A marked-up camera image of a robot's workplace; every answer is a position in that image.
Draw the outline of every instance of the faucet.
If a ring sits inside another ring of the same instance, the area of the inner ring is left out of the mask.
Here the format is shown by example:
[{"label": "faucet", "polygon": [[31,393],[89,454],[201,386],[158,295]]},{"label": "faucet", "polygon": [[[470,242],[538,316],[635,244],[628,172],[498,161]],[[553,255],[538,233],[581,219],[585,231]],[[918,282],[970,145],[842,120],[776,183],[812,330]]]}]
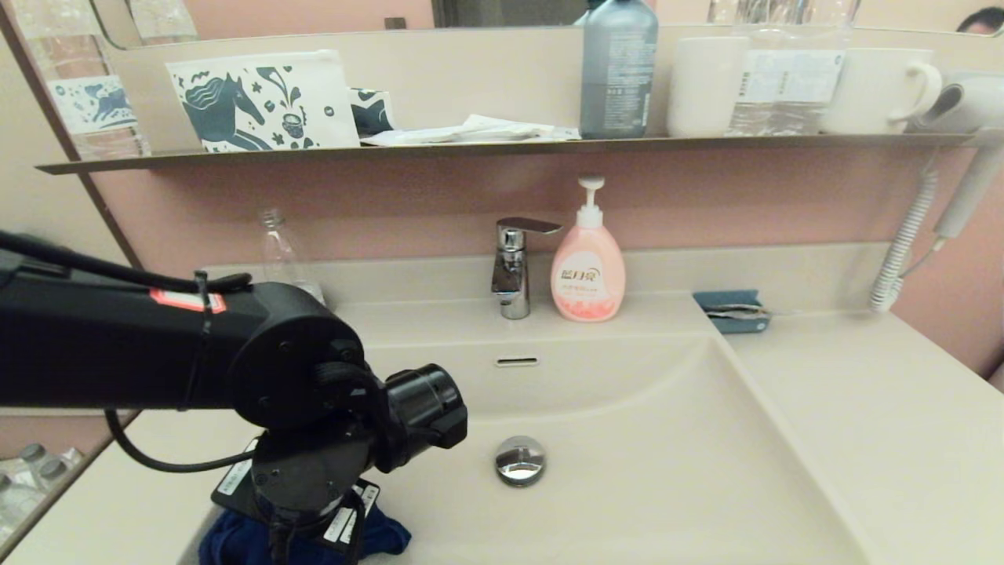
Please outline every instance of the faucet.
[{"label": "faucet", "polygon": [[496,223],[498,242],[492,272],[492,294],[502,305],[503,318],[522,320],[530,315],[526,232],[550,234],[561,227],[560,224],[530,218],[502,218]]}]

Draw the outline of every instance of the pink soap bottle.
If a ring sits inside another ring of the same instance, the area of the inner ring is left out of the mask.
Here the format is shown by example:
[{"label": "pink soap bottle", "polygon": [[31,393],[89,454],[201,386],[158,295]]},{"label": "pink soap bottle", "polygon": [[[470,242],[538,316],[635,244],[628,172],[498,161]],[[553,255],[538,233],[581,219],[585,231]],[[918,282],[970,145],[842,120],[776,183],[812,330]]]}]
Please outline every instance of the pink soap bottle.
[{"label": "pink soap bottle", "polygon": [[594,202],[603,183],[603,177],[579,177],[578,184],[587,191],[586,202],[551,266],[554,304],[562,316],[575,322],[609,320],[624,298],[624,259],[603,227],[603,212]]}]

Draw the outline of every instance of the metal shelf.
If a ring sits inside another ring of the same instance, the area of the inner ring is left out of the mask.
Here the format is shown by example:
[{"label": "metal shelf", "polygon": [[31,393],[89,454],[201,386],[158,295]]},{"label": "metal shelf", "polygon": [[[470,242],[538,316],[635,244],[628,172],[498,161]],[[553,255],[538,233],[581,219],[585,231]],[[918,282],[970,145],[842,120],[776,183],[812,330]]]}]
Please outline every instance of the metal shelf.
[{"label": "metal shelf", "polygon": [[968,134],[905,133],[893,135],[779,135],[764,137],[645,137],[556,143],[496,143],[409,147],[351,147],[307,151],[254,151],[241,153],[177,153],[107,161],[74,161],[39,165],[50,175],[101,171],[168,169],[207,165],[306,163],[374,159],[426,159],[489,157],[500,155],[568,155],[580,153],[633,153],[721,149],[799,149],[826,147],[936,147],[961,146]]}]

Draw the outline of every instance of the blue cloth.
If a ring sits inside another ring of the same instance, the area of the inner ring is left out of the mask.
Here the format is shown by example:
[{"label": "blue cloth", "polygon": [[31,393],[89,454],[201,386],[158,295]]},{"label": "blue cloth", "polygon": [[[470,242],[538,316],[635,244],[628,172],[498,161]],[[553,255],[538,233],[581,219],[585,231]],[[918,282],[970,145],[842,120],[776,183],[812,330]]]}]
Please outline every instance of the blue cloth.
[{"label": "blue cloth", "polygon": [[[359,555],[400,555],[412,534],[376,506],[366,516]],[[338,552],[302,538],[293,537],[289,565],[341,565]],[[268,554],[268,526],[226,511],[199,544],[200,565],[272,565]]]}]

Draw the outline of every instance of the person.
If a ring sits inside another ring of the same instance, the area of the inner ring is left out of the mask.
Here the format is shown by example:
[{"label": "person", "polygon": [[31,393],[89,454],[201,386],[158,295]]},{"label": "person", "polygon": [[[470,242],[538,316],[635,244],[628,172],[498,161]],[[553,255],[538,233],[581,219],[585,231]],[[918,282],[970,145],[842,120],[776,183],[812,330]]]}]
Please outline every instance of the person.
[{"label": "person", "polygon": [[993,35],[1004,25],[1004,8],[990,6],[969,15],[956,31]]}]

